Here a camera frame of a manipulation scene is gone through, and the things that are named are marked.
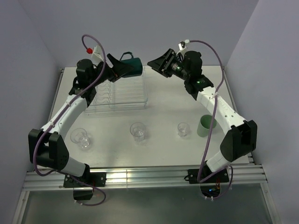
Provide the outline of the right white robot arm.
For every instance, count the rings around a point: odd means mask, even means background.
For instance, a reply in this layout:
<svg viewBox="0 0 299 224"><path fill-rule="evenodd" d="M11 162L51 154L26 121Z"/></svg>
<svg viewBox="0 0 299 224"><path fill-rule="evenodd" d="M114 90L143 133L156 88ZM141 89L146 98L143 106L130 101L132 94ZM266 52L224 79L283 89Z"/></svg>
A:
<svg viewBox="0 0 299 224"><path fill-rule="evenodd" d="M187 51L183 61L175 51L168 49L162 56L149 61L149 67L163 75L173 75L184 81L186 91L201 103L216 119L225 137L220 150L205 162L203 179L212 182L218 170L256 149L257 124L240 116L219 94L214 84L202 73L201 54Z"/></svg>

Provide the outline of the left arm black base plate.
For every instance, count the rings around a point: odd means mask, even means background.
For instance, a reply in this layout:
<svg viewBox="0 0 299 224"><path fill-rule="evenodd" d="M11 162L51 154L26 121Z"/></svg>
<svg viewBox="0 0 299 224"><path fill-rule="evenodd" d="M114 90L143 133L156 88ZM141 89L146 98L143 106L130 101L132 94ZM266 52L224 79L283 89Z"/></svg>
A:
<svg viewBox="0 0 299 224"><path fill-rule="evenodd" d="M71 177L65 176L64 188L82 188L87 187L86 184L94 187L105 187L106 184L106 172L91 172L87 177Z"/></svg>

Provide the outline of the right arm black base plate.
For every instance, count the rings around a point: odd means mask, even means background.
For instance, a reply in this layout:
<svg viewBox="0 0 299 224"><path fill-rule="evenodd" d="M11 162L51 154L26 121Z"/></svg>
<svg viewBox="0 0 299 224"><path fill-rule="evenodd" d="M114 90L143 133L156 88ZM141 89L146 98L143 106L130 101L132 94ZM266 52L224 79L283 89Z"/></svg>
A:
<svg viewBox="0 0 299 224"><path fill-rule="evenodd" d="M188 169L187 175L184 177L184 180L189 182L190 184L198 184L198 168L194 169ZM202 181L204 178L211 175L212 172L209 170L208 167L203 167L200 180ZM214 174L209 179L204 181L203 183L228 183L229 182L229 176L226 169Z"/></svg>

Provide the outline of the dark teal mug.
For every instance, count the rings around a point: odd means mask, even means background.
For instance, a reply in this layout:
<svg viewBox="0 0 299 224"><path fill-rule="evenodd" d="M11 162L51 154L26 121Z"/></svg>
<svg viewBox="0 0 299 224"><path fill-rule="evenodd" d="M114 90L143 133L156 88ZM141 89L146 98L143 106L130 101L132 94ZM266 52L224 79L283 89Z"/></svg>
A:
<svg viewBox="0 0 299 224"><path fill-rule="evenodd" d="M129 59L123 59L125 55L130 55L131 57ZM141 76L143 73L143 64L139 57L134 57L132 52L124 52L122 56L120 57L120 61L132 66L134 69L131 70L128 74L122 76L123 78L129 78L129 77L138 77Z"/></svg>

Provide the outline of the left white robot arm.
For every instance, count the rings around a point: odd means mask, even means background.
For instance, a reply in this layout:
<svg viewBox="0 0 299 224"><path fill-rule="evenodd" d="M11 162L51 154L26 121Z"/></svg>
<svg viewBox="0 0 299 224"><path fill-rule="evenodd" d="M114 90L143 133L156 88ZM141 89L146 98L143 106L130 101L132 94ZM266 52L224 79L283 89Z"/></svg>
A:
<svg viewBox="0 0 299 224"><path fill-rule="evenodd" d="M40 176L46 174L41 173L38 166L72 175L79 186L90 183L89 166L71 158L64 139L79 115L93 101L97 85L105 81L115 82L134 70L132 65L117 60L111 54L104 59L109 59L112 66L105 60L98 65L94 65L90 59L78 61L76 76L66 102L47 124L29 132L30 162Z"/></svg>

